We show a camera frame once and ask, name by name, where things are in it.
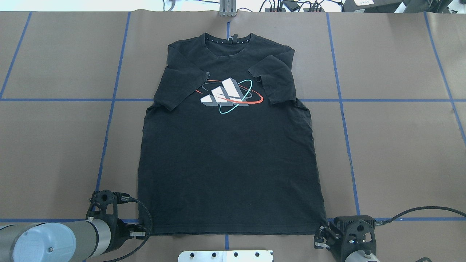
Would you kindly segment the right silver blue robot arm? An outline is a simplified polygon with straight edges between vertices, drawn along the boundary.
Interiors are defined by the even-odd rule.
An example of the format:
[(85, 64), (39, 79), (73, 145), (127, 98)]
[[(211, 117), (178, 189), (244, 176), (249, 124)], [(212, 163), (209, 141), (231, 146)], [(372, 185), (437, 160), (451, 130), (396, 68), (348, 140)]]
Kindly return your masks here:
[(379, 262), (376, 256), (376, 239), (371, 225), (349, 225), (337, 233), (337, 229), (318, 227), (313, 236), (313, 247), (330, 252), (336, 262)]

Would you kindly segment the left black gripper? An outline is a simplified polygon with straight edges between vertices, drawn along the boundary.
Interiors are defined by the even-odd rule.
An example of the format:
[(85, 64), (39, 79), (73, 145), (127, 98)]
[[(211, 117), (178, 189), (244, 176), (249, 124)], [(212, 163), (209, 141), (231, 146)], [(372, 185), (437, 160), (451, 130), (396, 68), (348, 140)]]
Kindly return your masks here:
[(128, 225), (121, 219), (110, 219), (107, 221), (110, 229), (110, 244), (107, 251), (119, 249), (130, 239), (143, 240), (147, 237), (147, 228), (144, 225)]

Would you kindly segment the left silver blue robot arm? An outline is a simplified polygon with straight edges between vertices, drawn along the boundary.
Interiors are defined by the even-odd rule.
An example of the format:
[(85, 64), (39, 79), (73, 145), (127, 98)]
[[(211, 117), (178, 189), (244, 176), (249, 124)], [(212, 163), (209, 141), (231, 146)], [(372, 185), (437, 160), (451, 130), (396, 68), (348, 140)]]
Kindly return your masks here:
[(121, 219), (86, 219), (1, 227), (2, 262), (83, 262), (119, 249), (150, 230)]

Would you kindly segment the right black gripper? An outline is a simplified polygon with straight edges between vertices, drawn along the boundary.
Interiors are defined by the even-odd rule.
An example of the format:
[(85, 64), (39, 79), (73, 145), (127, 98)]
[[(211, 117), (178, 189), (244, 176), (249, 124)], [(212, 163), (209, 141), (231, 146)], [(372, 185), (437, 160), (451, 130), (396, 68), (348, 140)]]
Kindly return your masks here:
[(362, 250), (366, 255), (368, 252), (373, 255), (377, 254), (375, 233), (372, 227), (364, 227), (362, 230), (348, 229), (346, 232), (331, 229), (328, 235), (328, 228), (320, 226), (313, 235), (313, 248), (326, 249), (332, 255), (350, 255), (358, 250)]

